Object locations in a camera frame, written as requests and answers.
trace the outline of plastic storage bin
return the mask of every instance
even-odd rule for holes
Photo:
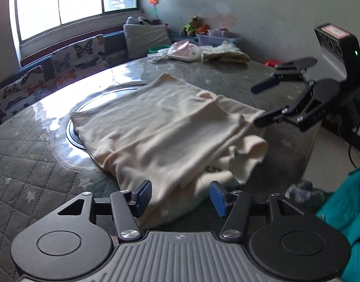
[[[218,47],[223,41],[233,43],[235,46],[239,46],[241,38],[223,38],[223,37],[212,37],[205,35],[197,35],[198,45],[203,47],[204,45],[211,45],[212,47]]]
[[[211,37],[222,37],[222,38],[235,38],[233,33],[230,31],[221,31],[221,30],[207,30],[209,36]]]

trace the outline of teal clothing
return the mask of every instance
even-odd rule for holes
[[[360,168],[349,174],[318,211],[318,217],[343,233],[351,245],[351,258],[342,279],[360,282]]]

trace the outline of sticker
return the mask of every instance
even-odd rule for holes
[[[349,36],[349,33],[342,30],[341,28],[336,27],[335,25],[329,24],[325,27],[321,27],[321,29],[330,34],[331,36],[334,36],[336,39],[342,39],[344,37]]]

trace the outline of blue sofa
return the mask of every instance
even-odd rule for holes
[[[115,67],[128,61],[127,45],[123,31],[104,35],[104,48],[106,60],[109,67]],[[49,81],[55,77],[54,68],[51,62],[51,54],[44,56],[18,70],[13,75],[0,83],[0,89],[18,80],[27,71],[36,66],[42,66],[44,79]]]

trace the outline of green bowl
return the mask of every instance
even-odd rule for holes
[[[161,49],[168,49],[169,48],[169,45],[159,45],[157,47],[154,47],[154,48],[151,48],[147,54],[153,54],[153,53],[156,53],[158,52],[159,50]]]

